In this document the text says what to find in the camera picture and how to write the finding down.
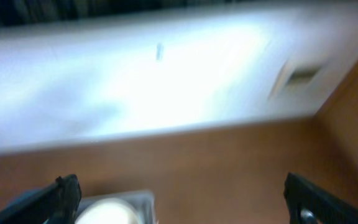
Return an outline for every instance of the dark object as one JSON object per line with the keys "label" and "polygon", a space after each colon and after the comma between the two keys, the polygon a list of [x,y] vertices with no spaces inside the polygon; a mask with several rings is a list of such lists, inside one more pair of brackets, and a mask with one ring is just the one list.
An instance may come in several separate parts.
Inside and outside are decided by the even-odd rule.
{"label": "dark object", "polygon": [[0,212],[0,223],[53,224],[74,223],[81,189],[77,176],[57,178],[56,182],[39,190]]}
{"label": "dark object", "polygon": [[332,196],[296,174],[289,173],[284,197],[290,212],[290,224],[358,223],[358,209]]}

